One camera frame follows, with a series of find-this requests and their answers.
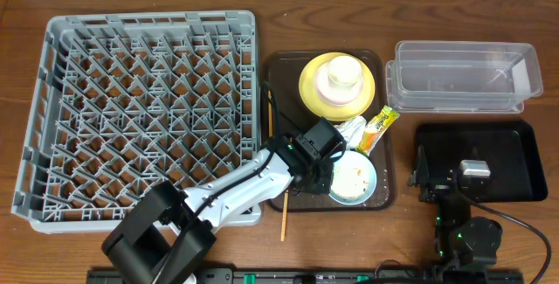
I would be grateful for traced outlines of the white cup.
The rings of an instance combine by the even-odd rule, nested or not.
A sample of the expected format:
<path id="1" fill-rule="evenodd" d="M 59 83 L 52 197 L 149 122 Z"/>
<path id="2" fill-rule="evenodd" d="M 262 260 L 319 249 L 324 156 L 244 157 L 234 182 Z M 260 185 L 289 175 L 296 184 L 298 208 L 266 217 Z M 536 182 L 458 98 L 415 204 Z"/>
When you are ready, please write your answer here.
<path id="1" fill-rule="evenodd" d="M 362 66 L 354 57 L 342 55 L 328 63 L 327 73 L 335 87 L 351 88 L 362 78 Z"/>

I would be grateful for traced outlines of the wooden chopstick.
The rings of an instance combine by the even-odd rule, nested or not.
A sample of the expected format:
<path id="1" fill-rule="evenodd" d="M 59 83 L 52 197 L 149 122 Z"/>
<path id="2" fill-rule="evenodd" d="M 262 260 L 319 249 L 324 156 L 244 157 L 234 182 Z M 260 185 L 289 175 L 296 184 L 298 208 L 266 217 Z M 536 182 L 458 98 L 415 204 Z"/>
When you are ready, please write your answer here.
<path id="1" fill-rule="evenodd" d="M 267 103 L 268 103 L 268 135 L 269 137 L 273 137 L 273 100 L 272 100 L 272 93 L 271 91 L 267 92 Z"/>
<path id="2" fill-rule="evenodd" d="M 282 220 L 281 220 L 281 229 L 280 229 L 280 241 L 281 242 L 285 242 L 285 238 L 286 238 L 286 220 L 287 220 L 287 213 L 288 213 L 288 199 L 289 199 L 289 192 L 286 190 L 284 192 L 283 208 L 282 208 Z"/>

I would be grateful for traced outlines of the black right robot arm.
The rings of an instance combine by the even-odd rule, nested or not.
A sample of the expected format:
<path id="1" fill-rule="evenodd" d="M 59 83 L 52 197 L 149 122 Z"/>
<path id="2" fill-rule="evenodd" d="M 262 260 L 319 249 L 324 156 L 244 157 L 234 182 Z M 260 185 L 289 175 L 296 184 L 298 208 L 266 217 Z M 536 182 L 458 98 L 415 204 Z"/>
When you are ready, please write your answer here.
<path id="1" fill-rule="evenodd" d="M 435 251 L 439 263 L 426 275 L 436 283 L 487 283 L 487 268 L 497 262 L 501 225 L 486 217 L 474 217 L 467 192 L 481 192 L 490 183 L 491 171 L 484 161 L 463 160 L 437 178 L 429 170 L 424 147 L 418 147 L 409 186 L 420 189 L 421 202 L 435 204 Z"/>

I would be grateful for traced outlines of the pink bowl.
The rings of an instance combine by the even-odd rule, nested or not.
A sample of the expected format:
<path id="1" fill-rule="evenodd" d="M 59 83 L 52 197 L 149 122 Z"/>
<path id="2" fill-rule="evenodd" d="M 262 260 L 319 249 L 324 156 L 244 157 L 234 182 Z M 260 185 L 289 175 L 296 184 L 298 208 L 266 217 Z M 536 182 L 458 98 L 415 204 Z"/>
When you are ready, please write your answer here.
<path id="1" fill-rule="evenodd" d="M 327 66 L 330 61 L 318 68 L 314 77 L 314 87 L 322 100 L 332 106 L 347 105 L 357 99 L 362 91 L 362 78 L 351 88 L 335 87 L 328 79 Z"/>

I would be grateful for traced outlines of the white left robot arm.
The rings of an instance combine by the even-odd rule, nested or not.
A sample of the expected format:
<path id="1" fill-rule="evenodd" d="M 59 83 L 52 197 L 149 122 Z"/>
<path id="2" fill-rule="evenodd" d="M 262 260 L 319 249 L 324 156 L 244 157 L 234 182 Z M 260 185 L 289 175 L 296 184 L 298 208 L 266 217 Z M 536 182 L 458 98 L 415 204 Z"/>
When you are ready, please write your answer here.
<path id="1" fill-rule="evenodd" d="M 217 231 L 250 207 L 315 175 L 345 141 L 281 136 L 245 165 L 208 183 L 152 188 L 111 231 L 102 252 L 126 283 L 184 283 L 215 244 Z"/>

